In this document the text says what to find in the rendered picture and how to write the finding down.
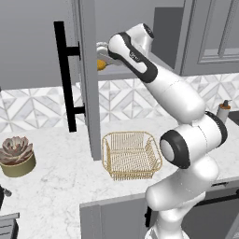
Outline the grey wall cabinet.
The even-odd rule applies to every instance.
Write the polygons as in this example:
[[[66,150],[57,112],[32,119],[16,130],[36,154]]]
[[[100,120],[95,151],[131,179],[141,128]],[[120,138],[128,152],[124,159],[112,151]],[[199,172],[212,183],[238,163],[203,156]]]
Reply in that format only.
[[[0,0],[0,89],[62,84],[53,23],[64,23],[69,46],[77,37],[73,0]]]

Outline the grey panelled cabinet door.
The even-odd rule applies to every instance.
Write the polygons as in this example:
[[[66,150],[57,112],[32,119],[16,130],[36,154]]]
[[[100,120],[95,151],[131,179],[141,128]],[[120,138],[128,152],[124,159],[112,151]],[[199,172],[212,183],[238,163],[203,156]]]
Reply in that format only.
[[[182,76],[239,73],[239,0],[193,0]]]

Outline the succulent in tan pot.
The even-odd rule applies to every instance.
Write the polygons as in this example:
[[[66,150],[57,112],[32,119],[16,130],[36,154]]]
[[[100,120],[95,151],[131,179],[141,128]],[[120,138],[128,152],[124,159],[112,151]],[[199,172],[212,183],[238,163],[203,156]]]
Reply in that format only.
[[[33,144],[27,137],[7,138],[0,148],[0,167],[8,177],[29,174],[36,165]]]

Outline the grey boxy appliance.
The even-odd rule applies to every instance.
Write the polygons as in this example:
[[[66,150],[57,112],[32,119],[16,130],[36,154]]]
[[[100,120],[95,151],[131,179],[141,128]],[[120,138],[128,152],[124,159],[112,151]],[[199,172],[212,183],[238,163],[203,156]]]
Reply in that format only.
[[[19,225],[17,219],[19,213],[0,216],[0,239],[17,239]]]

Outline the grey base cabinet door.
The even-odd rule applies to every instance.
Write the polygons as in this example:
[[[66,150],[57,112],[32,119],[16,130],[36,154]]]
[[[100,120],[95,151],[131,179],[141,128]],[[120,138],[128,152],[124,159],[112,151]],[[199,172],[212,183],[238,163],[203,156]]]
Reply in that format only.
[[[81,204],[81,239],[145,239],[147,209],[144,193]]]

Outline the grey open cabinet door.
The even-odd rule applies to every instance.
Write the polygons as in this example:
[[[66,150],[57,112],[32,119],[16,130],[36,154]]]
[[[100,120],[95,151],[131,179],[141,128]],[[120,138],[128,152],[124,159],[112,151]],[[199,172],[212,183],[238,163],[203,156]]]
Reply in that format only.
[[[85,106],[91,156],[101,160],[101,131],[96,54],[96,26],[94,0],[74,0],[77,41],[80,46],[80,88]]]

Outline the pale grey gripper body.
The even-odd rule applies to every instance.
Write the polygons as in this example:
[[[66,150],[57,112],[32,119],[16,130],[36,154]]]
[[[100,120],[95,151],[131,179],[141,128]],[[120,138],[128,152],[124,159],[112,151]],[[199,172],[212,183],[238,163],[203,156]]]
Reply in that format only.
[[[96,43],[96,52],[97,52],[97,59],[103,60],[106,62],[107,65],[122,65],[122,62],[119,60],[114,60],[108,55],[108,44],[106,42],[97,42]]]

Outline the dark sink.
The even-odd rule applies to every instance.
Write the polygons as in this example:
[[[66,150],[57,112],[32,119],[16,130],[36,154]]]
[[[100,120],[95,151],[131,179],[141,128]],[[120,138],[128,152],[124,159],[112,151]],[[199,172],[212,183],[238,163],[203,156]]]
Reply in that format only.
[[[239,111],[231,111],[229,113],[229,119],[239,126]]]

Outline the dark round appliance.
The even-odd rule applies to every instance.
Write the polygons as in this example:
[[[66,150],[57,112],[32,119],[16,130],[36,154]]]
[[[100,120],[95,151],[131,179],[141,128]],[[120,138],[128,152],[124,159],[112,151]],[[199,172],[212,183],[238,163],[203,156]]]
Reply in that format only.
[[[12,195],[12,192],[10,190],[7,190],[0,185],[0,209],[2,207],[4,198],[10,197],[11,195]]]

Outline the grey dishwasher front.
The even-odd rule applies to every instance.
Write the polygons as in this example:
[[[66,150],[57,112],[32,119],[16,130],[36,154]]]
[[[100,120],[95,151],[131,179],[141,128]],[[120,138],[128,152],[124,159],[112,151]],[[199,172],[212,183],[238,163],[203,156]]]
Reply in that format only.
[[[234,194],[239,180],[214,184],[204,200]],[[182,229],[190,239],[229,239],[229,231],[239,215],[239,199],[194,206],[184,217]]]

